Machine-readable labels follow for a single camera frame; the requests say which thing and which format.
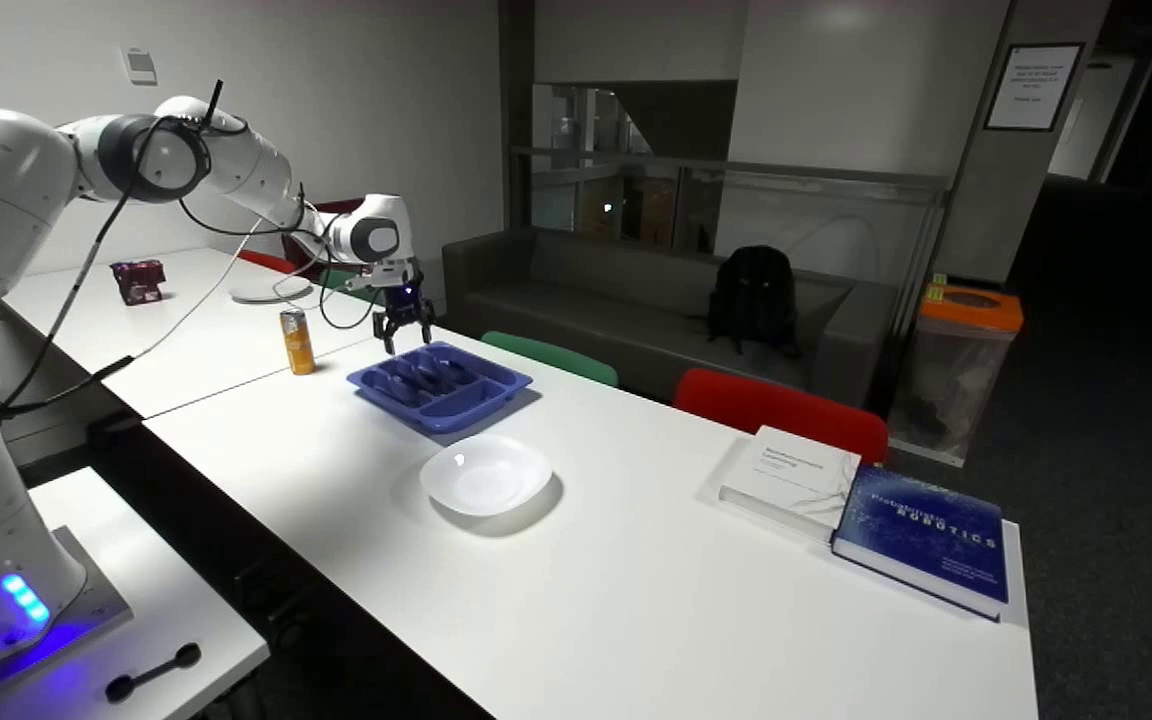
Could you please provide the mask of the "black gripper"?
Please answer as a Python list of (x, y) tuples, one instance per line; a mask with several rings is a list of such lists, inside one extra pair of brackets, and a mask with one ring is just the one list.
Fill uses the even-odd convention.
[(376, 297), (373, 336), (383, 344), (383, 350), (396, 350), (396, 333), (404, 322), (414, 322), (420, 341), (431, 341), (431, 303), (423, 299), (414, 280), (383, 287)]

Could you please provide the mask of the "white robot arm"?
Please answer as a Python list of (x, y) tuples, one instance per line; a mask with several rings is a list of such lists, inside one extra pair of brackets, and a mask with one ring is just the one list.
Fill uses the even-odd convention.
[[(271, 235), (297, 235), (307, 255), (357, 268), (380, 341), (428, 321), (409, 204), (368, 191), (350, 213), (320, 213), (286, 154), (217, 94), (166, 94), (153, 113), (71, 123), (0, 108), (0, 299), (71, 199), (183, 204), (193, 191), (221, 191)], [(0, 389), (0, 424), (27, 382), (30, 375), (20, 375), (12, 391)], [(38, 645), (85, 581), (88, 568), (49, 531), (0, 437), (0, 665)]]

